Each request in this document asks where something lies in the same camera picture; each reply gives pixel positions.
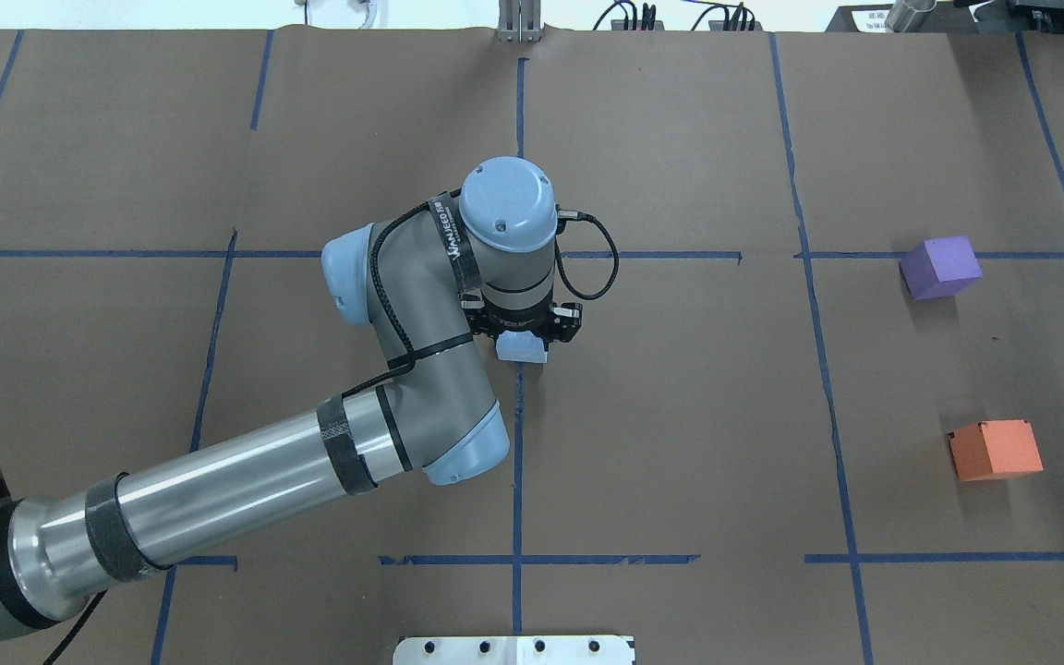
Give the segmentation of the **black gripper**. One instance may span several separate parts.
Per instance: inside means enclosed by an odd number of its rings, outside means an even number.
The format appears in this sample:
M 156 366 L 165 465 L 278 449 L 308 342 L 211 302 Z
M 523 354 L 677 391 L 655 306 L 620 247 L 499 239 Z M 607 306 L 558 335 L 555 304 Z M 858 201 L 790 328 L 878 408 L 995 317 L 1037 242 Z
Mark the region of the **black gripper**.
M 550 295 L 532 307 L 499 307 L 489 299 L 463 295 L 460 307 L 473 335 L 499 338 L 502 333 L 533 333 L 545 345 L 569 344 L 583 325 L 583 304 L 556 303 Z

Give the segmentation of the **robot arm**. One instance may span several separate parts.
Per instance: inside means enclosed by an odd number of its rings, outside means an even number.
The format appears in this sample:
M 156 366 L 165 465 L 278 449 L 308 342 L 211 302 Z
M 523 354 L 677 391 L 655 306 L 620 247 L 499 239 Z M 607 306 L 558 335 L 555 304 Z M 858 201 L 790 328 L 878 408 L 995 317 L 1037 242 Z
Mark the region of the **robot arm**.
M 436 485 L 489 471 L 510 440 L 476 338 L 573 338 L 582 312 L 554 299 L 556 238 L 591 220 L 558 205 L 534 163 L 489 159 L 458 190 L 322 249 L 332 300 L 347 325 L 373 329 L 383 375 L 63 500 L 14 500 L 0 468 L 0 641 L 84 618 L 113 586 L 415 468 Z

